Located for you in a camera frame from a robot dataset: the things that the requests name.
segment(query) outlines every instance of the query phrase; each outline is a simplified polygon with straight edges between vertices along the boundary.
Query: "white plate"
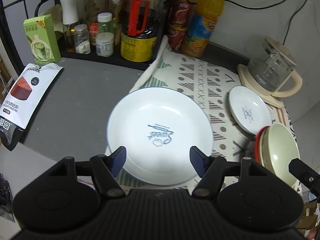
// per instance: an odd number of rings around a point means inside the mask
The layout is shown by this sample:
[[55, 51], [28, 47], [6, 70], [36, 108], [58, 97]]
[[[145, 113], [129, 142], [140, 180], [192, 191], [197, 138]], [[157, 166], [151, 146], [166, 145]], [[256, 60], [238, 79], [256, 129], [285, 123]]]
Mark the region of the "white plate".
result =
[[265, 126], [271, 126], [271, 115], [263, 100], [251, 89], [236, 86], [229, 92], [231, 114], [239, 126], [257, 134]]
[[210, 122], [189, 97], [168, 88], [144, 88], [128, 94], [113, 109], [107, 125], [111, 152], [127, 149], [124, 169], [155, 185], [183, 183], [196, 176], [191, 146], [209, 156]]

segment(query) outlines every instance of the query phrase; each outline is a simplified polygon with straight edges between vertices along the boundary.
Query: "orange juice bottle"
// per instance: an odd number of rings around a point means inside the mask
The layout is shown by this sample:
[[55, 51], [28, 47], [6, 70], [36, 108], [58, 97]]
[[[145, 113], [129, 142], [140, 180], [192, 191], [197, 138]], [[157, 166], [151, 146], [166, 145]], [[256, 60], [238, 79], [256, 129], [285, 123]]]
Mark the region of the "orange juice bottle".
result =
[[210, 35], [222, 14], [223, 0], [198, 0], [181, 50], [191, 57], [201, 57], [209, 42]]

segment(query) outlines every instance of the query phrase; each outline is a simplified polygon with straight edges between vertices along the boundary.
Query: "green box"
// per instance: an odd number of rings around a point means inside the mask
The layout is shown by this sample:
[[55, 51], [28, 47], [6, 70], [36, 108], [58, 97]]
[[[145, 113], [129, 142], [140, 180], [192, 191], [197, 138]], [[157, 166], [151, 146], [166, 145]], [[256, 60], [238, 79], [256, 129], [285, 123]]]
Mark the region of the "green box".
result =
[[58, 63], [61, 59], [51, 14], [27, 19], [23, 23], [37, 65]]

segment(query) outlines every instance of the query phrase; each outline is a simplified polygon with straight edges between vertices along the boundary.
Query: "countertop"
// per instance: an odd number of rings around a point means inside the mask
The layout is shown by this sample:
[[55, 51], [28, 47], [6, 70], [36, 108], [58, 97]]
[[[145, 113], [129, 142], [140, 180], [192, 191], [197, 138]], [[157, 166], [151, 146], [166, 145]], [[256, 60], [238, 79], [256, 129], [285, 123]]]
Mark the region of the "countertop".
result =
[[[209, 44], [201, 58], [236, 73], [248, 60]], [[87, 161], [106, 149], [106, 125], [112, 109], [143, 71], [79, 59], [62, 58], [64, 67], [31, 118], [21, 142], [59, 161], [73, 156]]]

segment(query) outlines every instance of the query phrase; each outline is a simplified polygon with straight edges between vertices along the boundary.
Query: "chocolate mud pie package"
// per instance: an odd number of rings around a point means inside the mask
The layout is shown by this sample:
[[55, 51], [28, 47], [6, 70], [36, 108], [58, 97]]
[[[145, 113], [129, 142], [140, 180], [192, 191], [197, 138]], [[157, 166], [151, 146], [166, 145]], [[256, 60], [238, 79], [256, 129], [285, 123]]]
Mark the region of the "chocolate mud pie package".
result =
[[33, 111], [61, 69], [55, 63], [28, 64], [10, 89], [0, 108], [0, 138], [9, 151], [17, 145]]

